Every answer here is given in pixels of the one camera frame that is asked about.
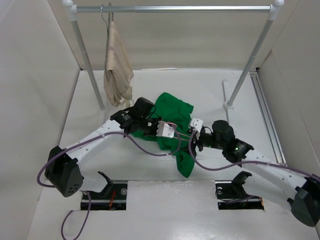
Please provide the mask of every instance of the beige towel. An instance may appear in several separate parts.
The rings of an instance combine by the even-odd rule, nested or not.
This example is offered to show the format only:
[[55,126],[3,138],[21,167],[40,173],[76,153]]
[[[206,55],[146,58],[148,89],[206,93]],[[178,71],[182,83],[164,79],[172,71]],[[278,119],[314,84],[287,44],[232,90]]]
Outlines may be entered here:
[[130,106],[132,100],[131,79],[134,72],[115,23],[110,23],[109,44],[106,46],[104,62],[104,90],[113,106],[126,103]]

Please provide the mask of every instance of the green fabric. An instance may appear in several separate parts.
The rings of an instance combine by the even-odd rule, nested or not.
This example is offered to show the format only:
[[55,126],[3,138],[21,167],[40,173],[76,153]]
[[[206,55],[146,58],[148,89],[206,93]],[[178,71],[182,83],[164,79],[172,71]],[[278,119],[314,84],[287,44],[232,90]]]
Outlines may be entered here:
[[[177,125],[177,131],[186,134],[189,130],[188,125],[190,122],[190,114],[192,113],[194,106],[185,103],[171,94],[162,93],[155,102],[156,113],[162,117],[163,121],[172,122]],[[177,149],[179,140],[175,138],[144,136],[141,131],[135,132],[134,137],[143,138],[147,141],[157,141],[161,150],[170,150],[173,152]],[[181,141],[181,148],[188,147],[187,141]],[[174,154],[176,157],[176,165],[179,172],[188,178],[194,168],[195,162],[188,151],[179,150]]]

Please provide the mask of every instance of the white wall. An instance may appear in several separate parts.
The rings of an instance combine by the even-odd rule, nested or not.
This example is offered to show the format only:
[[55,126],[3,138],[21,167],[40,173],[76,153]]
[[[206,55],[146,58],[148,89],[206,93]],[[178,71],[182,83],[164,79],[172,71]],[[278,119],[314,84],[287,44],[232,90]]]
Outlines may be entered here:
[[47,0],[0,1],[0,235],[28,237],[78,64]]
[[290,166],[320,175],[320,2],[301,0],[259,70]]
[[[85,68],[61,0],[48,0],[77,61]],[[117,6],[270,5],[274,0],[114,0]],[[287,0],[254,65],[260,67],[299,0]],[[109,1],[74,0],[79,6]],[[114,21],[134,69],[243,68],[267,13],[115,13]],[[79,27],[94,69],[103,69],[106,25],[100,13],[78,14]]]

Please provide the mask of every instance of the horizontal metal bar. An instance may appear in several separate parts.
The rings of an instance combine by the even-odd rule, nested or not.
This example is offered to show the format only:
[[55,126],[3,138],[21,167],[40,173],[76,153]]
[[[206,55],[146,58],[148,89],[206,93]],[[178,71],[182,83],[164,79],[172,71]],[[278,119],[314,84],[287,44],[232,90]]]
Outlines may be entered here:
[[[269,13],[268,6],[103,6],[103,13],[254,12]],[[76,6],[77,13],[101,13],[101,6]]]

